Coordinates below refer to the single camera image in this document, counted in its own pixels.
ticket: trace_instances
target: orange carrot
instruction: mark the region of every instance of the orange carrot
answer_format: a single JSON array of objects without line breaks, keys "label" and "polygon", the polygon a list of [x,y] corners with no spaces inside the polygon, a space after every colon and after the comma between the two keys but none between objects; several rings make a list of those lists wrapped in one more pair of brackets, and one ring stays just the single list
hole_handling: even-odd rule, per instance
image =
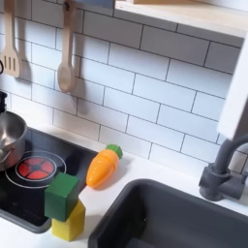
[{"label": "orange carrot", "polygon": [[121,148],[115,144],[109,144],[105,150],[98,153],[89,166],[87,185],[97,188],[105,182],[116,171],[122,155]]}]

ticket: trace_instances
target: sink basin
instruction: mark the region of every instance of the sink basin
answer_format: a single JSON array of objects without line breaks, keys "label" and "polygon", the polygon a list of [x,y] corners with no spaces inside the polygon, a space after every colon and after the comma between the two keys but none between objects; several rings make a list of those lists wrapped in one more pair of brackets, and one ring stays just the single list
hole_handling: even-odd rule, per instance
[{"label": "sink basin", "polygon": [[129,183],[89,248],[247,248],[248,217],[152,180]]}]

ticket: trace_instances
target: wooden spoon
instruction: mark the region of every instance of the wooden spoon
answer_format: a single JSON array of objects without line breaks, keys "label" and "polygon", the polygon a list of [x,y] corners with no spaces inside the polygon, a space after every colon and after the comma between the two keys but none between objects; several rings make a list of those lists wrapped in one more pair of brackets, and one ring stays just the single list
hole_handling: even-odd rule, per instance
[{"label": "wooden spoon", "polygon": [[18,78],[21,61],[15,45],[15,0],[4,1],[5,48],[1,54],[4,73]]},{"label": "wooden spoon", "polygon": [[64,27],[62,38],[62,62],[58,68],[58,84],[62,92],[70,92],[76,85],[75,73],[72,67],[73,53],[73,13],[76,4],[71,0],[63,5]]}]

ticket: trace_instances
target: wooden utensil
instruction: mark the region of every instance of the wooden utensil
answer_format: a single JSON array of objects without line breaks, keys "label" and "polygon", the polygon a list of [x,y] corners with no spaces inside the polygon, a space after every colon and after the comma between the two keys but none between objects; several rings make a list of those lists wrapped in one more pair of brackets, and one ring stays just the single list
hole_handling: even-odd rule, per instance
[{"label": "wooden utensil", "polygon": [[76,4],[71,0],[63,5],[64,27],[62,38],[62,62],[58,68],[58,84],[62,92],[70,92],[76,85],[75,73],[72,67],[73,53],[73,13]]},{"label": "wooden utensil", "polygon": [[1,54],[4,73],[18,78],[21,60],[15,45],[15,0],[4,1],[5,48]]}]

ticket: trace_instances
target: black stovetop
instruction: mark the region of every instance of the black stovetop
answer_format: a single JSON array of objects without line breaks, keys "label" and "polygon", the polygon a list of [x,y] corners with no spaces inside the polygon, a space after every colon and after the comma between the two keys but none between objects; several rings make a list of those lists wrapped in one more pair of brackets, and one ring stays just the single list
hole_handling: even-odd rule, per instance
[{"label": "black stovetop", "polygon": [[0,172],[0,216],[33,233],[43,233],[50,227],[44,215],[47,185],[61,171],[78,177],[82,190],[97,153],[32,129],[25,139],[22,159]]}]

